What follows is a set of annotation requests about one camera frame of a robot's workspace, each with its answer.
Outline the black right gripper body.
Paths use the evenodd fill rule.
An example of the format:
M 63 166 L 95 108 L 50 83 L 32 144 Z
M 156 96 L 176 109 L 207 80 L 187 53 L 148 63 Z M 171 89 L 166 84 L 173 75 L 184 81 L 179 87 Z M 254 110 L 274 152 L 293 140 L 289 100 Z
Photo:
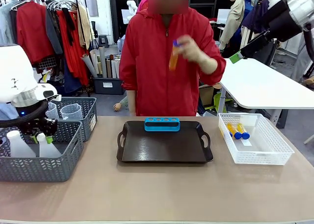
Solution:
M 261 33 L 261 43 L 268 43 L 273 38 L 285 42 L 302 32 L 300 25 L 291 17 L 286 0 L 279 0 L 273 6 L 270 5 L 268 1 L 267 11 L 262 16 L 265 31 Z

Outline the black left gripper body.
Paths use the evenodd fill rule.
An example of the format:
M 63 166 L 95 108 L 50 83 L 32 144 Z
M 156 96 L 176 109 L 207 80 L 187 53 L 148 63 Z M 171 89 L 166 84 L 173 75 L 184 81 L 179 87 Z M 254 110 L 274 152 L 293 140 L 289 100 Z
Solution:
M 44 117 L 22 123 L 18 128 L 24 135 L 37 136 L 39 133 L 44 133 L 45 136 L 53 136 L 57 131 L 57 125 L 57 119 Z

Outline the person's left hand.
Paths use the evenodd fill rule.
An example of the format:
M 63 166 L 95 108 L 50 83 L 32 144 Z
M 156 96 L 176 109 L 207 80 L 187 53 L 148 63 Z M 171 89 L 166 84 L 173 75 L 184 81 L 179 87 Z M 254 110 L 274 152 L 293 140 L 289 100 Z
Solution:
M 203 52 L 189 35 L 180 36 L 177 43 L 179 47 L 174 53 L 182 55 L 184 59 L 190 62 L 197 63 L 203 73 L 210 75 L 217 69 L 217 61 Z

